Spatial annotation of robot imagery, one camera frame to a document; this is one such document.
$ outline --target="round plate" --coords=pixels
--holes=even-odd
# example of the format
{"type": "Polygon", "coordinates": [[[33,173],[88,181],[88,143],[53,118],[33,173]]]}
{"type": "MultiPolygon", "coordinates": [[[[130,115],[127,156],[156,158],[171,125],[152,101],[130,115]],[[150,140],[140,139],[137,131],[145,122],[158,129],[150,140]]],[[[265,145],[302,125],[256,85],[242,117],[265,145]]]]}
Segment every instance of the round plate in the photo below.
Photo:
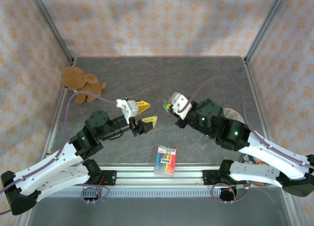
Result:
{"type": "Polygon", "coordinates": [[[245,123],[245,121],[244,121],[243,117],[240,115],[240,113],[235,111],[234,109],[228,108],[228,107],[224,107],[223,111],[224,111],[224,116],[226,118],[234,119],[234,120],[240,121],[242,123],[245,123]]]}
{"type": "MultiPolygon", "coordinates": [[[[244,153],[240,156],[240,163],[251,164],[251,165],[265,165],[265,166],[267,165],[265,162],[261,161],[260,159],[250,156],[248,154],[244,154],[244,153]]],[[[261,182],[253,182],[253,183],[260,186],[270,185],[269,183],[261,183],[261,182]]]]}

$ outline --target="teddy bear leg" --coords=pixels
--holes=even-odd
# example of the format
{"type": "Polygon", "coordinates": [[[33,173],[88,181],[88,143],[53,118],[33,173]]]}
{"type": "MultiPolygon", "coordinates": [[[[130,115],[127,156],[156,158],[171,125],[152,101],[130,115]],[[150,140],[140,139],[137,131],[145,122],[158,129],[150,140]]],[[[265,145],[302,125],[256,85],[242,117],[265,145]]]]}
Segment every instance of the teddy bear leg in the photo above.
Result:
{"type": "Polygon", "coordinates": [[[95,101],[95,100],[96,100],[96,97],[94,97],[92,95],[87,95],[87,99],[86,99],[87,102],[92,102],[92,101],[95,101]]]}
{"type": "Polygon", "coordinates": [[[106,83],[105,82],[101,83],[100,85],[101,85],[102,89],[104,89],[106,87],[106,83]]]}
{"type": "Polygon", "coordinates": [[[86,95],[83,93],[80,93],[79,95],[77,95],[74,99],[74,102],[77,104],[82,104],[83,102],[85,102],[86,99],[86,95]]]}

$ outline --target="crayon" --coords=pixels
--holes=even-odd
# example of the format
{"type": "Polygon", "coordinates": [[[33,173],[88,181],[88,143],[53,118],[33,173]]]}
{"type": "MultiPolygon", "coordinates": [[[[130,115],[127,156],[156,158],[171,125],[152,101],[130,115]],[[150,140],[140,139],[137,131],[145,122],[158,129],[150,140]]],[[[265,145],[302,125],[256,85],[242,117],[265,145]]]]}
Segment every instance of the crayon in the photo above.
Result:
{"type": "Polygon", "coordinates": [[[170,155],[170,156],[169,156],[169,160],[170,160],[170,164],[169,164],[169,167],[168,167],[168,172],[169,172],[169,173],[173,173],[173,171],[172,171],[173,155],[170,155]]]}
{"type": "Polygon", "coordinates": [[[156,162],[155,162],[156,169],[159,169],[159,163],[160,163],[160,153],[157,153],[156,162]]]}
{"type": "Polygon", "coordinates": [[[171,172],[173,173],[175,171],[175,167],[176,167],[176,156],[172,156],[172,160],[171,160],[171,172]]]}
{"type": "Polygon", "coordinates": [[[163,154],[160,154],[160,158],[159,158],[159,169],[162,170],[162,157],[163,157],[163,154]]]}
{"type": "MultiPolygon", "coordinates": [[[[167,159],[167,154],[164,154],[163,159],[167,159]]],[[[166,172],[166,164],[165,163],[162,163],[162,171],[165,173],[166,172]]]]}
{"type": "Polygon", "coordinates": [[[170,168],[168,169],[169,164],[166,164],[166,168],[165,168],[165,172],[168,173],[168,171],[170,170],[170,168]]]}

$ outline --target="stuffed animal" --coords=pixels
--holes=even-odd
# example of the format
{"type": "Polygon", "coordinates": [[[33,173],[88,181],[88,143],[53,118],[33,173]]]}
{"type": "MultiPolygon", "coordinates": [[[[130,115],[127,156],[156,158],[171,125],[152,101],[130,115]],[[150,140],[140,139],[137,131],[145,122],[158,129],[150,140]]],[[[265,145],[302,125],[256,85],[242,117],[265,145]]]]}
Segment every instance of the stuffed animal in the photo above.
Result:
{"type": "MultiPolygon", "coordinates": [[[[106,83],[100,83],[97,80],[96,75],[85,74],[80,68],[74,66],[65,68],[62,78],[64,87],[74,92],[89,91],[100,95],[106,86],[106,83]]],[[[95,99],[96,97],[92,95],[80,93],[75,97],[74,101],[77,104],[82,104],[85,101],[92,102],[95,99]]]]}

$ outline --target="teddy bear ear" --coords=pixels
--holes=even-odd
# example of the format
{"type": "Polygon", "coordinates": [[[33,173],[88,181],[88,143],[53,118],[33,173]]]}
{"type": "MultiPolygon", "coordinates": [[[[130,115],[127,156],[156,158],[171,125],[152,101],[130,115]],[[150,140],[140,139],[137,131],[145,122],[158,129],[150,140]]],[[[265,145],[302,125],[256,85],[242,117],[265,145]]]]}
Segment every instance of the teddy bear ear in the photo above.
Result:
{"type": "Polygon", "coordinates": [[[97,77],[94,74],[86,74],[83,76],[83,79],[87,83],[95,84],[97,82],[97,77]]]}
{"type": "Polygon", "coordinates": [[[64,69],[63,73],[62,73],[62,76],[67,76],[69,73],[71,73],[73,70],[73,68],[71,66],[68,66],[64,69]]]}

